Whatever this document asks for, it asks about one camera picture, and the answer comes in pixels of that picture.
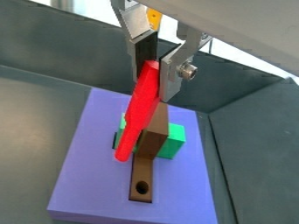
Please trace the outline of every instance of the blue platform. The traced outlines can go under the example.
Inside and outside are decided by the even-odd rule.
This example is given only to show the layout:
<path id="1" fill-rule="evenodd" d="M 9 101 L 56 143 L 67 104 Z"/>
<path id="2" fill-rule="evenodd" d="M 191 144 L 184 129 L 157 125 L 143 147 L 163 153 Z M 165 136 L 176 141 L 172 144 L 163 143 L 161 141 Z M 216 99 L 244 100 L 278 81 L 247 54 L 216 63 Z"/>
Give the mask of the blue platform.
<path id="1" fill-rule="evenodd" d="M 53 219 L 87 223 L 216 224 L 195 112 L 169 107 L 185 128 L 173 160 L 153 161 L 153 203 L 128 200 L 132 157 L 113 158 L 113 136 L 129 96 L 93 88 L 48 205 Z"/>

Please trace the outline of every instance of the screw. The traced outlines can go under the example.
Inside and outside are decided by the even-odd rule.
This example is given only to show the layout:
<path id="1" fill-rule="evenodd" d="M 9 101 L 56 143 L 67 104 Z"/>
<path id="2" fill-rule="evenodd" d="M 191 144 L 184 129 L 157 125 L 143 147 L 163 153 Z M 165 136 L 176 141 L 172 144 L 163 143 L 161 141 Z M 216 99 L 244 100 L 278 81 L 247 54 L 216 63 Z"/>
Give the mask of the screw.
<path id="1" fill-rule="evenodd" d="M 176 72 L 181 78 L 187 81 L 192 80 L 197 72 L 197 67 L 193 66 L 189 61 L 185 61 L 176 69 Z"/>

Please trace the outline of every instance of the red handle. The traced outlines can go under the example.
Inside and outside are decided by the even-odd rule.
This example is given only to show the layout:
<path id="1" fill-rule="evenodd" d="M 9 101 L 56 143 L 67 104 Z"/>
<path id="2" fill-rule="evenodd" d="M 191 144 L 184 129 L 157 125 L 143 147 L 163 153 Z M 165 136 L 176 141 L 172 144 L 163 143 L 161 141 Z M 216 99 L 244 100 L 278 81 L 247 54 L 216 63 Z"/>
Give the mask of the red handle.
<path id="1" fill-rule="evenodd" d="M 121 162 L 128 160 L 140 132 L 151 122 L 159 101 L 159 63 L 147 60 L 125 111 L 125 129 L 116 147 L 115 156 Z"/>

